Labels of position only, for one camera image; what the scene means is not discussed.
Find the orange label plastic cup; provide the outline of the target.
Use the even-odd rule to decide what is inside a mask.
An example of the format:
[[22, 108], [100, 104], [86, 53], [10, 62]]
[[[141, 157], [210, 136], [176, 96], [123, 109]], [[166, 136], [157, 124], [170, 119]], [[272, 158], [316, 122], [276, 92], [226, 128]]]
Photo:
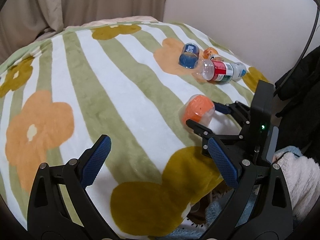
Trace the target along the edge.
[[208, 126], [215, 113], [215, 105], [205, 95], [193, 95], [180, 110], [180, 121], [186, 126], [187, 120], [193, 120], [204, 126]]

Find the white blue label cup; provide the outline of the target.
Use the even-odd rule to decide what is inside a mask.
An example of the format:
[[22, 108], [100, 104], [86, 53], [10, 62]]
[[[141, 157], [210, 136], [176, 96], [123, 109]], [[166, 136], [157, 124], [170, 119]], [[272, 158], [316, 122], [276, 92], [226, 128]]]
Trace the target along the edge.
[[247, 69], [243, 63], [235, 62], [235, 63], [231, 63], [231, 66], [233, 68], [232, 80], [238, 81], [246, 75]]

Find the red label plastic cup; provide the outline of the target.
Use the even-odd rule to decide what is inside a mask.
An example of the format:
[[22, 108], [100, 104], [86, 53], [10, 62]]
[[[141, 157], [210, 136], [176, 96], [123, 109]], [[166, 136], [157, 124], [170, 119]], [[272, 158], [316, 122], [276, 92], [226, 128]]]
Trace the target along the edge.
[[229, 82], [234, 74], [230, 63], [209, 59], [199, 59], [195, 63], [194, 76], [199, 80]]

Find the small orange label cup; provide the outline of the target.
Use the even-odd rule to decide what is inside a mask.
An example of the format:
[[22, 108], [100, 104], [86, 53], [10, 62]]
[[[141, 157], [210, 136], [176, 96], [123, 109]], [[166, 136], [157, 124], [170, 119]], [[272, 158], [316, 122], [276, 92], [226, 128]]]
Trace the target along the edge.
[[209, 47], [203, 51], [203, 58], [214, 61], [223, 61], [223, 58], [218, 54], [217, 50], [212, 47]]

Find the blue label plastic cup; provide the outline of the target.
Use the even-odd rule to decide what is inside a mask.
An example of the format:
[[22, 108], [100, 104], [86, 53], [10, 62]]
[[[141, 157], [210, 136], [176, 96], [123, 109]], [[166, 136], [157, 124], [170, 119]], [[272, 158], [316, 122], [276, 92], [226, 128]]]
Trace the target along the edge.
[[193, 43], [186, 43], [179, 57], [179, 64], [184, 68], [193, 69], [199, 59], [199, 47]]

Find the black hanging jacket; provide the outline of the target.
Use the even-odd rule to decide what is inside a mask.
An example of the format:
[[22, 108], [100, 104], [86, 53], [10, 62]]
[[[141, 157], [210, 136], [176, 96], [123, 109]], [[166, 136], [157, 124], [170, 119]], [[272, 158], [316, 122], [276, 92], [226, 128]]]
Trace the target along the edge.
[[308, 53], [276, 82], [277, 96], [288, 103], [281, 118], [277, 149], [295, 146], [301, 150], [319, 145], [319, 47]]

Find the white fluffy cloth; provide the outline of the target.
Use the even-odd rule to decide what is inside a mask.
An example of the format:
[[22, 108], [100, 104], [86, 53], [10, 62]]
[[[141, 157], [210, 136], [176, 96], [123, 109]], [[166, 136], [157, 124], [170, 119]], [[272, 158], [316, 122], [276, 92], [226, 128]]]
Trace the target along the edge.
[[273, 156], [286, 180], [293, 217], [301, 222], [319, 198], [319, 165], [293, 146], [278, 150]]

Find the light blue fluffy cloth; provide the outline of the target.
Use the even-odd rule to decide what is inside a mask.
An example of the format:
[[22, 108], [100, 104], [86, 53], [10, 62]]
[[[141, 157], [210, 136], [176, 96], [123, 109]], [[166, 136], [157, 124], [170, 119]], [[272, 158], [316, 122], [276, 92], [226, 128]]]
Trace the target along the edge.
[[[284, 149], [278, 150], [274, 154], [274, 161], [278, 162], [281, 166], [285, 176], [287, 186], [289, 189], [292, 211], [293, 211], [293, 224], [297, 225], [303, 220], [300, 214], [300, 193], [297, 192], [298, 177], [300, 172], [295, 172], [293, 169], [298, 167], [298, 163], [305, 158], [301, 150], [295, 146], [287, 146]], [[248, 221], [249, 215], [252, 213], [253, 206], [256, 202], [260, 187], [256, 185], [250, 195], [249, 201], [245, 207], [243, 214], [240, 217], [238, 225], [242, 225]], [[225, 207], [227, 200], [230, 198], [232, 191], [223, 194], [216, 194], [213, 201], [208, 205], [205, 210], [206, 222], [200, 225], [192, 225], [190, 222], [183, 223], [182, 226], [175, 229], [172, 233], [162, 237], [162, 239], [197, 239], [201, 237], [206, 229], [216, 220], [220, 212]]]

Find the green striped flower blanket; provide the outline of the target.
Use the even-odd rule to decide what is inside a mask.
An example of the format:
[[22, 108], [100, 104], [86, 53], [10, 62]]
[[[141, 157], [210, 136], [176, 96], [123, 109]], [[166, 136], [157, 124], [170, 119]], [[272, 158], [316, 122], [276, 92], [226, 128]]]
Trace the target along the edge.
[[199, 81], [178, 64], [189, 42], [237, 61], [191, 26], [143, 21], [72, 28], [1, 64], [1, 195], [22, 226], [39, 165], [78, 158], [102, 134], [112, 150], [87, 192], [121, 237], [170, 234], [221, 183], [180, 110], [194, 95], [250, 105], [263, 75]]

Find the beige curtain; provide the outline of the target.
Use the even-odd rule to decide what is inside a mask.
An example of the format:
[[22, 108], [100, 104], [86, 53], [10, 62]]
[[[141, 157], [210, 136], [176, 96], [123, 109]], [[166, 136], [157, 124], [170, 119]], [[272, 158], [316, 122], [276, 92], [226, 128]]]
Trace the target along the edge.
[[1, 9], [1, 62], [34, 41], [97, 20], [151, 16], [163, 20], [166, 0], [6, 0]]

